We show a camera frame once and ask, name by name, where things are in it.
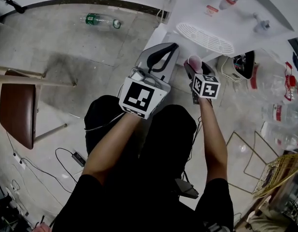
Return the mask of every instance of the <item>person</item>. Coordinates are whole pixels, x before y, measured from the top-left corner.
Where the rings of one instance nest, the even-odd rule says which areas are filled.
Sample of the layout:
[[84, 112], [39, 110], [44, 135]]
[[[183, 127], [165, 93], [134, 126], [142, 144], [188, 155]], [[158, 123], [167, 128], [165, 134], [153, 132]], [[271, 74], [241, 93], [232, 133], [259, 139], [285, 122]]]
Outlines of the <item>person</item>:
[[133, 136], [141, 118], [123, 113], [118, 102], [106, 95], [90, 105], [85, 116], [89, 156], [53, 232], [124, 227], [233, 231], [227, 147], [210, 100], [199, 99], [208, 172], [195, 210], [172, 189], [192, 149], [194, 119], [182, 106], [165, 106], [153, 116], [138, 157]]

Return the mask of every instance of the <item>tiled floor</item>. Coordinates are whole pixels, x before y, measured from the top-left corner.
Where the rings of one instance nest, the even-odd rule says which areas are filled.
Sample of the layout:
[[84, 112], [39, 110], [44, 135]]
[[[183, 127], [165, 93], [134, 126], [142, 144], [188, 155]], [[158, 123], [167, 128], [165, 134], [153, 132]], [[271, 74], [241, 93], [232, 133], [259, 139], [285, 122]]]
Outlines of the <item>tiled floor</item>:
[[[79, 18], [88, 12], [113, 15], [124, 23], [119, 30], [101, 32], [98, 28], [80, 24]], [[55, 149], [62, 147], [87, 157], [83, 122], [86, 111], [99, 96], [117, 94], [158, 26], [156, 18], [101, 5], [68, 4], [30, 9], [23, 15], [13, 14], [6, 18], [5, 24], [8, 27], [0, 29], [1, 66], [47, 71], [47, 78], [54, 81], [67, 82], [71, 77], [76, 78], [76, 88], [43, 87], [39, 102], [36, 134], [63, 123], [68, 123], [66, 129], [37, 143], [33, 150], [24, 148], [11, 137], [12, 145], [20, 156], [29, 158], [36, 166], [57, 177], [66, 189], [72, 190], [74, 181], [57, 161]], [[262, 125], [259, 108], [240, 102], [234, 96], [232, 85], [223, 77], [220, 78], [222, 86], [213, 106], [225, 141], [230, 139], [233, 131], [237, 131], [253, 147], [254, 130], [259, 131]], [[171, 79], [172, 90], [167, 102], [184, 106], [197, 120], [200, 111], [198, 106], [192, 104], [188, 83], [184, 69], [177, 67]], [[147, 128], [148, 122], [144, 123], [143, 128]], [[141, 132], [145, 129], [138, 131], [143, 139], [145, 134]], [[274, 159], [269, 147], [261, 140], [256, 142], [255, 150], [266, 162]], [[0, 125], [0, 182], [10, 187], [11, 181], [15, 179], [21, 189], [14, 195], [29, 211], [28, 220], [35, 224], [42, 215], [46, 215], [45, 221], [49, 223], [70, 194], [53, 178], [29, 164], [30, 168], [22, 169], [13, 159], [12, 152], [6, 132]], [[256, 178], [243, 173], [251, 154], [249, 146], [233, 135], [228, 143], [228, 181], [232, 184], [229, 189], [235, 213], [243, 213], [252, 201], [252, 195], [241, 189], [251, 192], [257, 183]], [[71, 174], [79, 178], [81, 167], [70, 155], [58, 151], [58, 157]], [[263, 167], [264, 163], [253, 156], [246, 171], [260, 177]], [[186, 172], [191, 183], [202, 193], [206, 181], [202, 133], [194, 144], [193, 157], [186, 165]], [[196, 207], [197, 200], [181, 200], [192, 208]]]

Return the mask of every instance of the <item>white plastic drain cover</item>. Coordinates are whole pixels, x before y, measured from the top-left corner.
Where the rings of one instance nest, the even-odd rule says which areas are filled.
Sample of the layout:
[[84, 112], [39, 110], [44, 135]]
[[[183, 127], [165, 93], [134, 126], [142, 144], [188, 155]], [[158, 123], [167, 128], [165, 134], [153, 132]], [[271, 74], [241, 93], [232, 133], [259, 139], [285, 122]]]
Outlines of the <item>white plastic drain cover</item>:
[[181, 35], [209, 50], [224, 55], [230, 55], [234, 53], [234, 48], [231, 43], [214, 34], [208, 33], [205, 30], [185, 22], [179, 23], [176, 28]]

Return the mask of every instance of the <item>chair leg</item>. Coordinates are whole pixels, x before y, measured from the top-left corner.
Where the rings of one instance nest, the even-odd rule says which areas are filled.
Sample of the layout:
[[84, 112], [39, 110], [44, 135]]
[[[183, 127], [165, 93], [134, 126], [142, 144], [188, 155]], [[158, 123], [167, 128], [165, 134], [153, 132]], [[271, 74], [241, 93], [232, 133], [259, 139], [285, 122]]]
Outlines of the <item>chair leg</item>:
[[50, 130], [50, 131], [44, 133], [42, 135], [39, 135], [38, 137], [35, 137], [34, 143], [37, 143], [40, 140], [42, 140], [42, 139], [44, 139], [44, 138], [46, 138], [48, 136], [51, 136], [52, 134], [54, 134], [54, 133], [56, 133], [56, 132], [58, 132], [58, 131], [60, 131], [60, 130], [62, 130], [64, 128], [66, 128], [66, 127], [67, 127], [67, 124], [64, 124], [64, 125], [61, 125], [61, 126], [59, 126], [57, 128], [54, 128], [53, 130]]
[[19, 70], [19, 69], [14, 69], [14, 68], [8, 68], [8, 67], [4, 67], [4, 66], [0, 66], [0, 71], [2, 72], [6, 72], [8, 70], [13, 70], [16, 72], [19, 72], [21, 74], [27, 75], [29, 77], [36, 77], [36, 78], [43, 78], [45, 77], [44, 73], [38, 73], [38, 72], [30, 72], [30, 71], [24, 71], [24, 70]]
[[39, 80], [36, 78], [13, 76], [13, 75], [0, 75], [0, 83], [13, 83], [13, 84], [34, 84], [34, 85], [47, 85], [47, 86], [62, 86], [74, 87], [75, 83], [55, 83], [47, 80]]

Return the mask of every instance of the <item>power strip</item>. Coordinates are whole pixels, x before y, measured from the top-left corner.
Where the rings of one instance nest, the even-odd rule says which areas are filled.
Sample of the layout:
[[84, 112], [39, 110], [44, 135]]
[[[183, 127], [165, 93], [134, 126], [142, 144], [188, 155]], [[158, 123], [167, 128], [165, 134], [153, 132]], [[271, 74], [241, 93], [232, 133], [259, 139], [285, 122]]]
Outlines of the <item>power strip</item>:
[[25, 169], [25, 167], [26, 167], [26, 164], [22, 161], [22, 160], [20, 160], [21, 158], [20, 158], [20, 156], [17, 154], [17, 153], [13, 153], [13, 157], [14, 157], [14, 159], [16, 160], [16, 162], [18, 162], [19, 164], [20, 164], [20, 166], [23, 168], [23, 169]]

